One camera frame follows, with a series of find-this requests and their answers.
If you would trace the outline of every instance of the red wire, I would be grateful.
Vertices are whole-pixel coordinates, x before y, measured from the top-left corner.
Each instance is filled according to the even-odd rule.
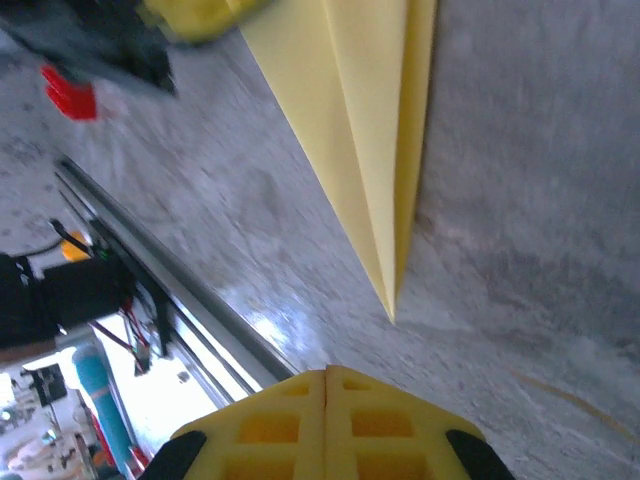
[[[130,352],[133,352],[133,347],[131,345],[129,345],[127,342],[125,342],[124,340],[122,340],[120,337],[118,337],[116,334],[110,332],[107,328],[103,327],[102,325],[100,325],[98,322],[91,322],[91,325],[93,326],[93,328],[100,330],[105,336],[109,337],[109,339],[115,343],[117,343],[118,345],[120,345],[122,348],[125,348],[127,350],[129,350]]]
[[[129,307],[127,310],[124,311],[124,313],[127,316],[127,318],[129,318],[129,320],[131,321],[132,325],[135,326],[135,328],[136,328],[136,330],[138,332],[138,338],[140,338],[140,341],[142,342],[142,344],[145,347],[148,347],[149,346],[149,342],[147,342],[147,339],[142,334],[142,327],[140,326],[140,322],[138,322],[138,319],[136,318],[136,314],[133,313],[133,309],[131,309],[131,307]]]

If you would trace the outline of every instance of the yellow paper airplane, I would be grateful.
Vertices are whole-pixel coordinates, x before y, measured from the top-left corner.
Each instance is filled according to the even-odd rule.
[[[217,20],[212,5],[262,3],[146,2],[197,39],[216,33],[202,15]],[[392,320],[409,255],[435,10],[436,0],[277,0],[242,26]]]

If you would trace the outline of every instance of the black electronic component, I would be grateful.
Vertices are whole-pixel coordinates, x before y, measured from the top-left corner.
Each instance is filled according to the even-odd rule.
[[[38,394],[40,405],[43,407],[67,396],[62,370],[57,363],[38,370],[31,370],[28,373],[33,378],[32,388]]]
[[[135,281],[115,256],[45,269],[36,278],[27,257],[0,254],[0,349],[53,339],[120,310]]]

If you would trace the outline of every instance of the gray speckled floor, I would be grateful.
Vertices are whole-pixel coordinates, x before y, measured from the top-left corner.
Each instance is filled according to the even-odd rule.
[[[442,0],[398,325],[238,33],[177,101],[60,147],[300,368],[344,363],[475,421],[518,478],[640,477],[640,4]]]

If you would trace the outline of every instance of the wire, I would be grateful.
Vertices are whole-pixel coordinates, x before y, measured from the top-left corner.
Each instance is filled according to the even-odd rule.
[[[147,339],[142,333],[142,328],[140,327],[140,322],[138,322],[138,319],[136,318],[136,314],[133,313],[133,310],[131,308],[124,310],[124,314],[127,316],[127,318],[129,319],[129,322],[132,325],[131,331],[133,332],[133,334],[137,336],[138,340],[140,340],[145,347],[148,347],[149,342],[147,342]]]
[[[18,255],[12,255],[12,257],[36,257],[38,255],[44,255],[45,253],[53,252],[56,248],[62,245],[62,239],[58,238],[55,242],[46,247],[39,248],[37,250],[31,250],[29,252],[20,253]]]
[[[53,229],[56,231],[56,233],[60,235],[63,239],[65,239],[71,245],[76,247],[78,250],[86,253],[90,257],[93,256],[93,252],[91,251],[91,249],[87,247],[84,243],[82,243],[80,240],[70,235],[69,232],[67,232],[67,230],[64,228],[62,223],[60,223],[59,220],[52,218],[49,220],[49,223],[51,224]]]

